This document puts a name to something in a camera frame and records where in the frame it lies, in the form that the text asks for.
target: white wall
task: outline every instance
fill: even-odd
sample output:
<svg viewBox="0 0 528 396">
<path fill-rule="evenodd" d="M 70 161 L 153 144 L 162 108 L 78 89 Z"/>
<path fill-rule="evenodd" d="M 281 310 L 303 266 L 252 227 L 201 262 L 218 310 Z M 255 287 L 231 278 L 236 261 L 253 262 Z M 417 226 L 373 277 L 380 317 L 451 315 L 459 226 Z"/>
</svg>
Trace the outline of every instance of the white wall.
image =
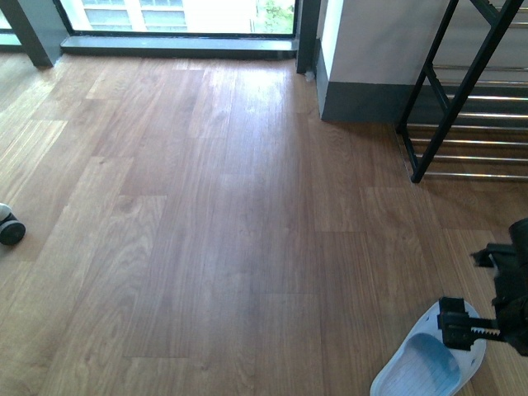
<svg viewBox="0 0 528 396">
<path fill-rule="evenodd" d="M 341 25 L 342 9 L 343 0 L 328 0 L 324 19 L 323 37 L 321 38 L 321 50 L 323 52 L 328 78 L 330 78 L 332 73 L 332 63 L 336 51 L 339 27 Z"/>
<path fill-rule="evenodd" d="M 414 84 L 449 1 L 344 0 L 341 12 L 332 7 L 342 1 L 329 0 L 323 32 L 329 80 Z M 487 32 L 487 22 L 471 2 L 461 0 L 435 63 L 469 65 Z M 528 30 L 512 29 L 490 64 L 528 67 L 527 47 Z M 525 74 L 513 77 L 527 79 Z M 497 79 L 508 77 L 512 76 L 493 74 Z"/>
</svg>

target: tree outside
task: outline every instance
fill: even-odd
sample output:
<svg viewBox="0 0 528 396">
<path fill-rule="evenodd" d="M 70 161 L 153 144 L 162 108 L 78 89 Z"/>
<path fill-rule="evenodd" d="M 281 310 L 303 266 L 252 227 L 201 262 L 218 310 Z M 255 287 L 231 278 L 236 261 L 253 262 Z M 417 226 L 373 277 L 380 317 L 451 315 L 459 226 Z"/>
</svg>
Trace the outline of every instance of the tree outside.
<svg viewBox="0 0 528 396">
<path fill-rule="evenodd" d="M 295 0 L 257 0 L 257 18 L 253 23 L 255 33 L 293 33 Z"/>
</svg>

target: black wheel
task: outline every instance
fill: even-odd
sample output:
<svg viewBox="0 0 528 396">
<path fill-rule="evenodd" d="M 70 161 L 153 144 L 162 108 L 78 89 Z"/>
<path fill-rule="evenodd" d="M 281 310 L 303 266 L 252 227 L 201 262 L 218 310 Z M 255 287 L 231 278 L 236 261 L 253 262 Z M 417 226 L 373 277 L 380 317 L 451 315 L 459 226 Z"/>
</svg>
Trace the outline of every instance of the black wheel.
<svg viewBox="0 0 528 396">
<path fill-rule="evenodd" d="M 26 227 L 20 221 L 12 220 L 0 225 L 0 243 L 16 245 L 26 235 Z"/>
</svg>

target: wall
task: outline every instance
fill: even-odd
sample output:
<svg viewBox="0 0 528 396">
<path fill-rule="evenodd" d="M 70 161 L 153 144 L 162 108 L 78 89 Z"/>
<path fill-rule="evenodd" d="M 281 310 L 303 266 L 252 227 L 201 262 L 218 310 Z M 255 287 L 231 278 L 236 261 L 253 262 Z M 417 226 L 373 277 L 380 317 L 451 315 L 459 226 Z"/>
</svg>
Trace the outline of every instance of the wall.
<svg viewBox="0 0 528 396">
<path fill-rule="evenodd" d="M 322 118 L 393 122 L 416 81 L 449 1 L 344 0 L 341 8 L 337 6 L 340 1 L 328 1 L 321 40 L 318 75 L 324 67 L 328 79 L 328 83 L 318 82 L 319 91 L 324 92 L 319 93 Z M 435 64 L 469 65 L 487 33 L 488 23 L 471 2 L 460 0 Z M 490 65 L 527 67 L 527 41 L 528 30 L 511 29 Z M 495 72 L 483 78 L 528 81 L 527 74 Z M 464 72 L 438 75 L 461 79 Z"/>
</svg>

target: metal rod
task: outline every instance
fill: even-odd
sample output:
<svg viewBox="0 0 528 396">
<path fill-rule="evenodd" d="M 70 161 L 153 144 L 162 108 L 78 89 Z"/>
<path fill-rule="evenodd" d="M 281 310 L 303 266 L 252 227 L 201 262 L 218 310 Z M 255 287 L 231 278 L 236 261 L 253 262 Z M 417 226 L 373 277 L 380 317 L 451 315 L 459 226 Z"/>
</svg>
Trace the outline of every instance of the metal rod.
<svg viewBox="0 0 528 396">
<path fill-rule="evenodd" d="M 454 173 L 454 172 L 428 172 L 428 176 L 449 176 L 449 177 L 475 177 L 487 179 L 503 179 L 503 180 L 520 180 L 528 181 L 528 176 L 517 175 L 493 175 L 486 173 Z"/>
<path fill-rule="evenodd" d="M 446 85 L 460 85 L 460 81 L 456 80 L 440 80 L 441 84 Z M 486 86 L 506 86 L 512 85 L 515 87 L 528 87 L 528 81 L 498 81 L 498 80 L 479 80 L 475 84 L 476 86 L 486 87 Z"/>
<path fill-rule="evenodd" d="M 408 128 L 413 129 L 428 129 L 428 130 L 435 130 L 438 125 L 433 124 L 407 124 Z M 453 130 L 493 130 L 493 131 L 501 131 L 501 132 L 515 132 L 515 133 L 525 133 L 528 132 L 528 128 L 522 128 L 522 127 L 502 127 L 502 126 L 482 126 L 482 125 L 452 125 L 451 129 Z"/>
<path fill-rule="evenodd" d="M 450 127 L 455 122 L 456 117 L 462 110 L 469 94 L 473 90 L 476 82 L 479 80 L 480 75 L 486 68 L 489 60 L 493 56 L 495 49 L 500 43 L 502 37 L 506 33 L 509 25 L 512 23 L 517 10 L 521 7 L 524 0 L 506 0 L 502 8 L 499 18 L 493 23 L 486 39 L 478 50 L 477 56 L 475 57 L 469 71 L 464 77 L 464 81 L 460 85 L 459 90 L 455 94 L 455 98 L 451 101 L 448 111 L 442 117 L 442 121 L 436 130 L 435 135 L 431 139 L 431 142 L 427 146 L 427 149 L 418 164 L 418 168 L 413 173 L 411 181 L 413 183 L 419 183 L 425 174 L 427 168 L 431 164 L 432 159 L 435 157 L 436 152 L 440 148 L 444 138 L 449 132 Z"/>
<path fill-rule="evenodd" d="M 461 118 L 494 118 L 504 120 L 528 120 L 528 115 L 524 114 L 498 114 L 498 113 L 459 113 Z"/>
<path fill-rule="evenodd" d="M 413 143 L 428 143 L 429 139 L 411 138 Z M 516 148 L 528 147 L 528 142 L 503 142 L 499 140 L 471 140 L 471 139 L 446 139 L 446 144 L 472 144 L 472 145 L 487 145 L 487 146 L 512 146 Z"/>
<path fill-rule="evenodd" d="M 447 9 L 445 10 L 444 16 L 442 17 L 440 27 L 438 28 L 438 31 L 436 32 L 436 35 L 435 35 L 435 39 L 433 40 L 432 46 L 429 49 L 429 54 L 427 54 L 424 67 L 432 65 L 432 61 L 435 58 L 436 53 L 438 52 L 438 49 L 440 48 L 440 44 L 442 42 L 442 39 L 444 38 L 444 35 L 446 35 L 447 27 L 449 26 L 451 18 L 453 17 L 453 14 L 455 13 L 455 9 L 458 3 L 459 3 L 459 0 L 449 1 Z M 426 79 L 426 74 L 422 68 L 422 71 L 420 72 L 420 75 L 418 76 L 418 80 L 416 84 L 414 85 L 414 88 L 412 89 L 411 96 L 408 99 L 407 105 L 405 106 L 405 109 L 403 110 L 403 114 L 400 117 L 400 120 L 397 124 L 396 132 L 399 134 L 402 133 L 405 125 L 407 124 L 408 118 L 411 115 L 411 111 L 413 110 L 414 103 L 416 102 L 418 98 L 418 94 L 422 90 L 423 82 L 425 81 L 425 79 Z"/>
<path fill-rule="evenodd" d="M 502 10 L 502 7 L 497 7 L 497 10 L 498 10 L 498 11 L 501 11 L 501 10 Z M 522 14 L 522 13 L 528 13 L 528 7 L 521 7 L 521 8 L 519 8 L 519 11 L 518 11 L 517 13 L 520 13 L 520 14 Z"/>
<path fill-rule="evenodd" d="M 469 66 L 459 64 L 436 64 L 435 70 L 467 70 Z M 506 66 L 487 66 L 487 72 L 528 72 L 528 68 L 510 68 Z"/>
<path fill-rule="evenodd" d="M 512 22 L 510 27 L 514 29 L 528 29 L 528 22 Z"/>
<path fill-rule="evenodd" d="M 447 95 L 449 99 L 453 99 L 455 95 Z M 493 97 L 489 95 L 469 95 L 468 99 L 474 101 L 528 101 L 528 97 Z"/>
<path fill-rule="evenodd" d="M 506 157 L 478 157 L 471 155 L 440 155 L 435 156 L 435 160 L 461 160 L 461 161 L 485 161 L 492 163 L 528 163 L 528 158 L 506 158 Z"/>
</svg>

